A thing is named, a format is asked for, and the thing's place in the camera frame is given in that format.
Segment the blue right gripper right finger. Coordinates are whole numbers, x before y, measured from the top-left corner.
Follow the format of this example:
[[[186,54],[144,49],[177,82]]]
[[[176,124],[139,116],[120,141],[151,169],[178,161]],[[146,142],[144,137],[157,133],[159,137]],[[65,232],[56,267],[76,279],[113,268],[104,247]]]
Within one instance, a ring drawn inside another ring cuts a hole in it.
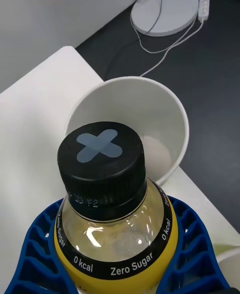
[[[218,265],[207,229],[183,201],[170,197],[178,223],[178,243],[157,294],[215,294],[230,288]]]

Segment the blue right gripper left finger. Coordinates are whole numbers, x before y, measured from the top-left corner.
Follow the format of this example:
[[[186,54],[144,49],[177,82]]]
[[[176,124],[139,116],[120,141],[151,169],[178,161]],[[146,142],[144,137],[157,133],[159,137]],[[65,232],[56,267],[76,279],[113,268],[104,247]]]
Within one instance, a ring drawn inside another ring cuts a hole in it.
[[[62,199],[41,212],[29,227],[6,294],[76,294],[54,246],[54,227]]]

